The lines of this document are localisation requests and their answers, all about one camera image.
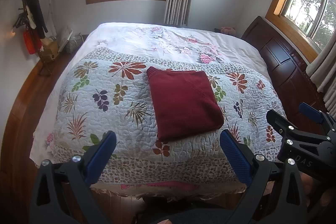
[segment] folded red sweater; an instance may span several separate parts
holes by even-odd
[[[204,71],[147,70],[160,141],[213,131],[224,120]]]

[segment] dark wooden headboard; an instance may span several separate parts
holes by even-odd
[[[306,74],[307,64],[298,52],[261,17],[252,22],[242,39],[258,49],[265,60],[287,119],[299,130],[320,133],[319,125],[299,113],[301,102],[317,110],[327,110],[322,99],[323,94],[317,92],[316,86]]]

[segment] silver bolt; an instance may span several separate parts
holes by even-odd
[[[43,166],[47,166],[49,163],[50,163],[50,160],[43,160],[43,161],[41,162],[41,164],[42,164]]]
[[[80,155],[76,155],[72,157],[72,161],[73,162],[79,162],[82,159],[82,157]]]
[[[256,158],[256,160],[258,160],[258,161],[263,161],[263,160],[265,159],[265,157],[264,157],[262,154],[256,154],[256,155],[255,155],[255,158]]]
[[[290,165],[294,165],[294,164],[295,164],[295,160],[293,160],[293,159],[288,159],[287,162],[288,162]]]

